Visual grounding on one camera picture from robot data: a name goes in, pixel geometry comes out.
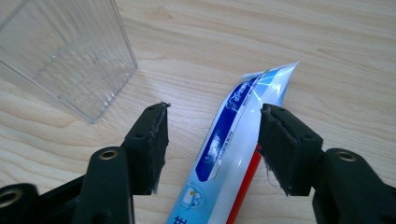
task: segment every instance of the wooden table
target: wooden table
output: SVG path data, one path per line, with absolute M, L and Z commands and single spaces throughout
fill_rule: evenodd
M 361 154 L 396 186 L 396 1 L 118 0 L 139 69 L 90 125 L 0 82 L 0 187 L 40 192 L 118 146 L 143 109 L 169 108 L 158 195 L 134 197 L 137 223 L 164 223 L 221 101 L 249 72 L 300 61 L 283 106 Z M 261 163 L 237 223 L 315 223 L 311 197 L 286 197 Z

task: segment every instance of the red stripe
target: red stripe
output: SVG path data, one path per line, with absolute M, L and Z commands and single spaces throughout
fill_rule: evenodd
M 248 187 L 250 186 L 251 180 L 253 179 L 257 167 L 259 166 L 260 160 L 262 159 L 262 156 L 259 154 L 259 152 L 257 152 L 257 149 L 259 148 L 260 146 L 257 145 L 256 150 L 254 150 L 244 180 L 242 181 L 241 188 L 239 189 L 238 194 L 236 195 L 235 202 L 233 203 L 233 208 L 231 209 L 230 215 L 228 216 L 227 224 L 235 223 L 235 219 L 236 216 L 238 215 L 238 211 L 241 208 L 245 196 L 247 195 Z

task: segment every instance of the toothpaste tube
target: toothpaste tube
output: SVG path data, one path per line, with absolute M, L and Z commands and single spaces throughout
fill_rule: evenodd
M 234 222 L 261 159 L 260 109 L 281 106 L 296 65 L 242 77 L 221 104 L 167 224 Z

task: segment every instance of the transparent plastic box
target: transparent plastic box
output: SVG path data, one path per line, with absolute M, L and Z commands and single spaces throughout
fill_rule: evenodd
M 95 123 L 137 69 L 114 0 L 0 0 L 0 76 Z

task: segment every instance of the wood grain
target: wood grain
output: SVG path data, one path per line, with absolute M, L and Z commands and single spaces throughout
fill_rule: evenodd
M 361 154 L 396 186 L 396 2 L 116 1 L 139 64 L 89 125 L 0 81 L 0 187 L 40 192 L 85 173 L 143 109 L 169 108 L 158 195 L 134 197 L 137 223 L 164 223 L 220 102 L 239 78 L 300 61 L 283 106 L 324 138 Z M 286 197 L 263 164 L 236 223 L 315 223 L 311 197 Z

